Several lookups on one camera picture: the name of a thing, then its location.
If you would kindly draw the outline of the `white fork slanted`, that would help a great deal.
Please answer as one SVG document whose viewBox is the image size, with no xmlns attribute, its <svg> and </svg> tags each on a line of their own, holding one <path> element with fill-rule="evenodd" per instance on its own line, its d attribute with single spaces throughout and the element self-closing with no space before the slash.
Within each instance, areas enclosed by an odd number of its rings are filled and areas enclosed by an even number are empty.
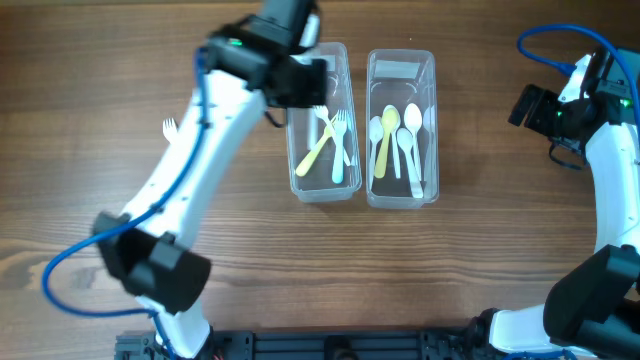
<svg viewBox="0 0 640 360">
<path fill-rule="evenodd" d="M 336 141 L 336 132 L 333 126 L 333 122 L 329 119 L 329 110 L 326 106 L 314 106 L 313 107 L 313 112 L 315 114 L 315 116 L 321 120 L 324 121 L 325 126 L 329 128 L 329 133 L 331 138 L 333 139 L 333 141 Z M 346 152 L 345 149 L 342 150 L 343 152 L 343 160 L 344 160 L 344 164 L 347 167 L 351 166 L 351 161 L 350 158 Z"/>
</svg>

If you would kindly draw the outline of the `light blue fork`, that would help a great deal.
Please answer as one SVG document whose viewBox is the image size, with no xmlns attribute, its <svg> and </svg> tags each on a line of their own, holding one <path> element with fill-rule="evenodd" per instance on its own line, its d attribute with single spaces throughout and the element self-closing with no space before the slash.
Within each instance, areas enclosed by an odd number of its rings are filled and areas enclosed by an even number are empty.
<svg viewBox="0 0 640 360">
<path fill-rule="evenodd" d="M 334 141 L 335 155 L 332 169 L 332 181 L 335 184 L 340 184 L 344 178 L 344 160 L 342 150 L 344 149 L 344 135 L 347 131 L 346 111 L 339 110 L 336 114 L 336 117 L 337 120 L 334 123 L 336 141 Z"/>
</svg>

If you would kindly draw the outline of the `yellow fork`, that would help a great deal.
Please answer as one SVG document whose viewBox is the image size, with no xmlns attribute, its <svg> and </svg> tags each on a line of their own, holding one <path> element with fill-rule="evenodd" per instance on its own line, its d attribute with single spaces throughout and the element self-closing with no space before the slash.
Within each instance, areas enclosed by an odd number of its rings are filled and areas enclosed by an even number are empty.
<svg viewBox="0 0 640 360">
<path fill-rule="evenodd" d="M 295 169 L 295 174 L 298 177 L 304 177 L 309 172 L 314 162 L 316 161 L 320 151 L 322 150 L 323 146 L 332 137 L 332 129 L 336 120 L 337 120 L 337 117 L 334 117 L 333 119 L 330 120 L 329 124 L 326 125 L 324 128 L 322 137 L 318 140 L 318 142 L 314 145 L 314 147 L 308 152 L 308 154 L 299 163 L 299 165 Z"/>
</svg>

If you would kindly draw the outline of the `yellow spoon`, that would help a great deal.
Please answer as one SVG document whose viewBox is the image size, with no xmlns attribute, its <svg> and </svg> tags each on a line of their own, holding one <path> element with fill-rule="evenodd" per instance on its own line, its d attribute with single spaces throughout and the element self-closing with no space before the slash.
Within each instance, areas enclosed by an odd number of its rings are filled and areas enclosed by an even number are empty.
<svg viewBox="0 0 640 360">
<path fill-rule="evenodd" d="M 396 107 L 393 105 L 386 106 L 380 122 L 383 129 L 383 137 L 374 169 L 374 177 L 377 179 L 383 178 L 386 174 L 390 136 L 399 123 L 399 112 Z"/>
</svg>

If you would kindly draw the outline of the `white spoon top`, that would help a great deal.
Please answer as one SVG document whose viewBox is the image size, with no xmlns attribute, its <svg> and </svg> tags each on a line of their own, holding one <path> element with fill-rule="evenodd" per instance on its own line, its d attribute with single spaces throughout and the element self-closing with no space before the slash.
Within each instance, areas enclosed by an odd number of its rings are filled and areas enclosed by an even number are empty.
<svg viewBox="0 0 640 360">
<path fill-rule="evenodd" d="M 420 175 L 420 154 L 417 135 L 422 126 L 422 114 L 419 107 L 415 103 L 409 103 L 404 111 L 404 124 L 405 128 L 411 133 L 413 139 L 412 155 L 414 161 L 414 168 L 418 175 L 418 179 L 421 180 Z"/>
</svg>

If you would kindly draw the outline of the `white spoon thick handle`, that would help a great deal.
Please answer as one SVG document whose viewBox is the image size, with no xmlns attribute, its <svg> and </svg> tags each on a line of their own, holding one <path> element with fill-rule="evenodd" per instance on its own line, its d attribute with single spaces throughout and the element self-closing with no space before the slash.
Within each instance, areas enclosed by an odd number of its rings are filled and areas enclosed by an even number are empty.
<svg viewBox="0 0 640 360">
<path fill-rule="evenodd" d="M 404 154 L 411 195 L 413 198 L 422 198 L 424 196 L 424 191 L 421 181 L 418 179 L 416 161 L 413 156 L 414 138 L 411 132 L 406 128 L 400 128 L 397 131 L 397 142 Z"/>
</svg>

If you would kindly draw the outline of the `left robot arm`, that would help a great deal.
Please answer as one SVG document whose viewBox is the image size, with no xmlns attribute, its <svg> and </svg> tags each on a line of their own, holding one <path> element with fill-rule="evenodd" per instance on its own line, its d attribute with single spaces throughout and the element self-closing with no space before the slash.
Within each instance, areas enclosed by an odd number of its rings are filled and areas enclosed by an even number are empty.
<svg viewBox="0 0 640 360">
<path fill-rule="evenodd" d="M 212 32 L 194 55 L 196 85 L 176 140 L 119 215 L 93 231 L 109 274 L 141 304 L 155 331 L 120 359 L 211 359 L 201 293 L 210 261 L 192 247 L 202 217 L 237 150 L 269 108 L 326 99 L 327 65 L 305 53 L 318 42 L 313 1 L 268 1 Z"/>
</svg>

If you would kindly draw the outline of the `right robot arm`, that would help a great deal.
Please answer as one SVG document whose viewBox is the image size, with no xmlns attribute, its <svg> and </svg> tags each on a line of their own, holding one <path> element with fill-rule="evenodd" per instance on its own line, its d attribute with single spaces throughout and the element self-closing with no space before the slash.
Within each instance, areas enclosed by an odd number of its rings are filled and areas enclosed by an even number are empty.
<svg viewBox="0 0 640 360">
<path fill-rule="evenodd" d="M 636 359 L 639 303 L 639 136 L 631 92 L 638 52 L 605 47 L 581 58 L 561 93 L 527 85 L 508 119 L 576 152 L 592 173 L 594 253 L 541 305 L 488 310 L 467 333 L 472 357 Z"/>
</svg>

